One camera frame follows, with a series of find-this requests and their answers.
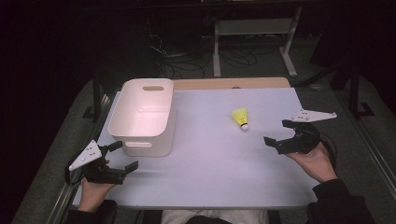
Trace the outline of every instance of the shuttlecock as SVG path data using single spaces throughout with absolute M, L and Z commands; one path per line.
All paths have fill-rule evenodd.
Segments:
M 243 131 L 248 130 L 248 111 L 246 108 L 241 107 L 238 109 L 235 109 L 233 113 L 231 113 L 231 117 L 241 126 L 241 129 Z

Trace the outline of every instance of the human hand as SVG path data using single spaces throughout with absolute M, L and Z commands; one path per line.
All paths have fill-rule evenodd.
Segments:
M 91 183 L 85 177 L 81 180 L 81 185 L 82 194 L 78 211 L 90 213 L 95 213 L 98 210 L 108 192 L 116 186 L 115 184 Z
M 319 143 L 307 154 L 290 153 L 286 156 L 295 160 L 309 176 L 319 183 L 338 178 L 332 168 L 329 152 L 322 143 Z

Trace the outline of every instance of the cable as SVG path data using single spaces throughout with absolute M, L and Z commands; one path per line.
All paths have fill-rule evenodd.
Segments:
M 183 57 L 162 57 L 162 61 L 159 62 L 162 66 L 162 72 L 165 77 L 168 77 L 168 73 L 171 73 L 171 79 L 175 78 L 175 75 L 180 75 L 180 78 L 184 78 L 182 72 L 183 71 L 201 71 L 201 78 L 205 78 L 205 69 L 209 62 L 211 61 L 210 56 L 207 57 L 207 60 L 200 65 L 198 61 L 200 60 L 200 54 L 197 53 L 186 53 Z
M 160 46 L 159 47 L 154 47 L 152 45 L 148 45 L 150 48 L 157 50 L 159 53 L 166 55 L 167 52 L 166 50 L 162 49 L 163 48 L 163 40 L 158 36 L 158 35 L 150 35 L 149 37 L 157 37 L 157 39 L 160 41 Z
M 224 62 L 226 62 L 228 65 L 230 65 L 230 66 L 237 67 L 237 68 L 248 68 L 251 65 L 254 65 L 254 64 L 257 63 L 257 57 L 256 56 L 272 53 L 272 52 L 276 51 L 279 46 L 280 46 L 280 44 L 275 45 L 274 47 L 272 47 L 268 51 L 257 52 L 257 50 L 260 49 L 260 48 L 258 48 L 258 49 L 250 49 L 244 44 L 244 42 L 239 42 L 237 47 L 228 50 L 228 52 L 233 57 L 227 56 L 224 53 L 220 53 L 219 55 L 220 55 L 221 59 Z
M 70 179 L 70 174 L 71 171 L 69 170 L 69 166 L 76 160 L 76 158 L 79 156 L 79 154 L 81 154 L 82 151 L 84 151 L 84 149 L 76 152 L 69 160 L 69 162 L 67 163 L 66 167 L 64 167 L 64 180 L 66 181 L 66 183 L 71 186 L 71 187 L 75 187 L 76 185 L 78 185 L 81 182 L 82 177 L 75 183 L 71 182 Z

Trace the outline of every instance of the black sleeve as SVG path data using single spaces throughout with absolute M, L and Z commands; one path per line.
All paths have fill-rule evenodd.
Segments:
M 375 223 L 364 198 L 350 195 L 340 179 L 321 183 L 313 188 L 318 201 L 308 205 L 311 224 L 372 224 Z
M 97 213 L 81 212 L 78 210 L 69 210 L 67 220 L 64 224 L 96 224 L 100 222 L 100 216 Z

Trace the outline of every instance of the table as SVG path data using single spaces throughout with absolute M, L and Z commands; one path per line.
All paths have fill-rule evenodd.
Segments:
M 195 90 L 183 90 L 189 85 L 193 89 L 194 83 Z M 253 89 L 225 89 L 246 88 L 249 83 Z M 260 88 L 271 83 L 278 88 Z M 214 90 L 216 84 L 222 90 Z M 301 109 L 289 86 L 285 78 L 276 77 L 175 80 L 177 124 L 170 154 L 136 158 L 120 149 L 108 153 L 112 168 L 136 160 L 140 167 L 107 198 L 135 209 L 285 209 L 315 201 L 312 188 L 317 182 L 262 139 L 294 135 L 281 124 Z M 230 116 L 238 106 L 248 110 L 246 133 Z M 100 146 L 114 142 L 107 126 L 108 120 L 98 139 Z M 79 198 L 80 190 L 74 204 Z

